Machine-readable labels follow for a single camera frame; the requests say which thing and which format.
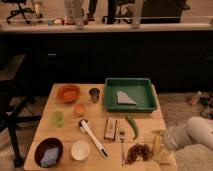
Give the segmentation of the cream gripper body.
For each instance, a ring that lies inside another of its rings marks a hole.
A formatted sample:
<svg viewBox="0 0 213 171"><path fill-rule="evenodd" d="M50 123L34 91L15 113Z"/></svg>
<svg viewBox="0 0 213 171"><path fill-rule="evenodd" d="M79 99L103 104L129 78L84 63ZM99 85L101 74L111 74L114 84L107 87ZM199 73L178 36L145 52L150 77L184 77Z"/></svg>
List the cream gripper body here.
<svg viewBox="0 0 213 171"><path fill-rule="evenodd" d="M168 150L163 144L163 130L153 130L152 134L154 135L153 147L152 147L152 159L155 161L164 161L170 155L171 151Z"/></svg>

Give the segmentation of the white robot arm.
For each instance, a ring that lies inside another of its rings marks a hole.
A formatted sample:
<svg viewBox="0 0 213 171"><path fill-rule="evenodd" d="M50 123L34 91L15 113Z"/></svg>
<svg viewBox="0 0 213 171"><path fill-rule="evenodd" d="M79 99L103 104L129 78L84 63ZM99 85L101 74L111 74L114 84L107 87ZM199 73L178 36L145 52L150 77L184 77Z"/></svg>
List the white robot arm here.
<svg viewBox="0 0 213 171"><path fill-rule="evenodd" d="M186 146L202 144L213 151L213 120L191 117L184 124L165 130L154 130L152 159L156 162L166 160L173 151Z"/></svg>

